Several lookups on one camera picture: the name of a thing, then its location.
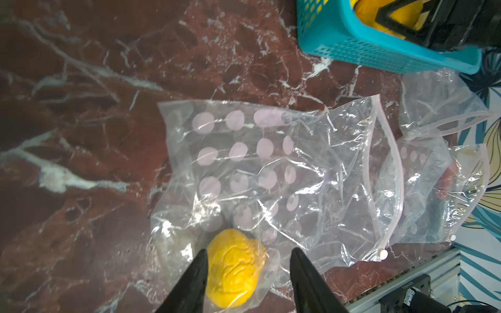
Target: teal mesh basket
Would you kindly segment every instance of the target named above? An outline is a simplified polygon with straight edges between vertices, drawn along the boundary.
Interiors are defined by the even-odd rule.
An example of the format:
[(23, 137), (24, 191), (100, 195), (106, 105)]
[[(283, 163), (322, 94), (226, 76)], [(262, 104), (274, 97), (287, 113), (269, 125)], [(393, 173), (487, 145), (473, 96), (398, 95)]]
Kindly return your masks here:
[(364, 25), (350, 0), (297, 0), (298, 41), (312, 55), (394, 73), (451, 68), (474, 74), (482, 51), (439, 53)]

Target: yellow ball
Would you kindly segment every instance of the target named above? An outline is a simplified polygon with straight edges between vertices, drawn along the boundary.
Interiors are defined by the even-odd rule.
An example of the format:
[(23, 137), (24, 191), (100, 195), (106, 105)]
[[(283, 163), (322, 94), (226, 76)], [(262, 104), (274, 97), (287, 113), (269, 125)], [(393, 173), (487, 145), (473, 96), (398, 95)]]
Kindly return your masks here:
[[(376, 23), (378, 10), (394, 1), (395, 0), (360, 0), (357, 2), (355, 14), (365, 25), (392, 36), (404, 39), (404, 36), (389, 30), (379, 23)], [(407, 27), (414, 28), (419, 20), (421, 11), (423, 11), (423, 1), (419, 0), (396, 10), (392, 13), (391, 18), (406, 25)]]
[(244, 304), (254, 293), (265, 264), (263, 245), (236, 229), (226, 229), (210, 242), (207, 255), (209, 299), (221, 308)]

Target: crumpled plastic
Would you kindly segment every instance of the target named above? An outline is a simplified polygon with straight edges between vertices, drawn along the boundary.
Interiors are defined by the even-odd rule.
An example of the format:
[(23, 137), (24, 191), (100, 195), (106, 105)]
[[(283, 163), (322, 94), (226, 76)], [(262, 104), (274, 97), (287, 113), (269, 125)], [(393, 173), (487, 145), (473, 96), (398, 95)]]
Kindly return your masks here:
[(491, 115), (483, 101), (451, 69), (402, 75), (399, 121), (407, 139), (454, 134)]
[(290, 283), (302, 248), (320, 273), (379, 261), (400, 218), (403, 169), (379, 96), (330, 112), (232, 101), (159, 103), (172, 177), (151, 215), (173, 286), (222, 230), (259, 239), (267, 259), (243, 312)]
[(485, 144), (448, 147), (441, 137), (400, 139), (397, 144), (405, 198), (390, 245), (451, 242), (487, 188)]
[(454, 241), (454, 234), (485, 193), (489, 180), (486, 145), (449, 147), (449, 152), (450, 166), (430, 192), (425, 212), (400, 243)]
[(452, 163), (448, 143), (440, 136), (397, 140), (404, 169), (404, 206), (390, 245), (399, 242), (408, 229), (415, 231), (428, 196)]

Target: cable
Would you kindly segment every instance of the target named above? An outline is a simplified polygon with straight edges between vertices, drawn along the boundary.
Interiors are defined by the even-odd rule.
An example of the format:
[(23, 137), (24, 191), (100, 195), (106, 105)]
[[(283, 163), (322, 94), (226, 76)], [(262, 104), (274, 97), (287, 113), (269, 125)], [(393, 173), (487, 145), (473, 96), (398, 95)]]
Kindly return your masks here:
[(493, 305), (490, 305), (489, 303), (485, 303), (485, 302), (482, 302), (482, 301), (477, 301), (477, 300), (461, 300), (461, 301), (456, 301), (456, 302), (453, 302), (451, 304), (449, 304), (447, 307), (453, 305), (453, 304), (458, 304), (458, 303), (463, 303), (463, 302), (475, 302), (475, 303), (481, 303), (481, 304), (485, 304), (485, 305), (488, 305), (488, 306), (491, 306), (495, 309), (497, 309), (497, 307), (493, 306)]

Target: ziplock bag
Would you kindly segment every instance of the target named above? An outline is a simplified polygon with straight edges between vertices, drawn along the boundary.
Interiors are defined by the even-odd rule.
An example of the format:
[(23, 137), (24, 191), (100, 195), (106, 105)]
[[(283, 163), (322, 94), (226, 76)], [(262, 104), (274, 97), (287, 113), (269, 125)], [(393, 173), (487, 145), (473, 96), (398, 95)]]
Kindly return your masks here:
[(404, 137), (450, 135), (491, 116), (483, 101), (451, 69), (402, 75), (400, 129)]
[(441, 137), (397, 140), (404, 171), (404, 206), (390, 245), (399, 242), (423, 215), (428, 196), (452, 163), (448, 143)]
[(489, 180), (485, 144), (450, 147), (449, 152), (451, 164), (430, 192), (425, 212), (400, 243), (451, 242), (482, 198)]
[[(245, 303), (225, 310), (206, 299), (205, 312), (258, 306), (272, 284), (290, 282), (296, 246), (320, 272), (385, 257), (402, 211), (403, 171), (379, 96), (329, 113), (210, 100), (158, 107), (172, 177), (151, 227), (168, 284), (227, 229), (257, 239), (266, 254)], [(382, 177), (388, 158), (392, 170)]]

